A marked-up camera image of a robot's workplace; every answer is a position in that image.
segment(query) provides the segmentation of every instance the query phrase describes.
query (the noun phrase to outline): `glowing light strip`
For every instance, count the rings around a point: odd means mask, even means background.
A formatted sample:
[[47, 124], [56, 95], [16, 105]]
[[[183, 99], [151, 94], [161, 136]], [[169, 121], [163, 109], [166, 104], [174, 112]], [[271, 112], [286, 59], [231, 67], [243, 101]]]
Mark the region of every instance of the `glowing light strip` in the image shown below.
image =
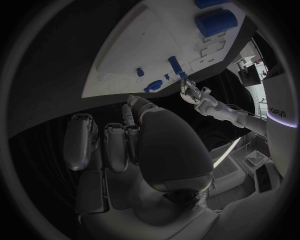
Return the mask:
[[215, 169], [226, 157], [227, 155], [232, 151], [232, 149], [237, 145], [241, 138], [238, 138], [233, 142], [233, 144], [227, 149], [226, 152], [213, 164], [213, 168]]
[[272, 117], [272, 116], [269, 114], [269, 112], [267, 112], [266, 115], [267, 115], [270, 119], [274, 120], [275, 122], [277, 122], [277, 123], [279, 123], [279, 124], [282, 124], [282, 125], [285, 125], [285, 126], [288, 126], [288, 127], [291, 127], [291, 128], [297, 128], [297, 125], [292, 125], [292, 124], [285, 123], [285, 122], [283, 122], [283, 121], [279, 121], [278, 119]]

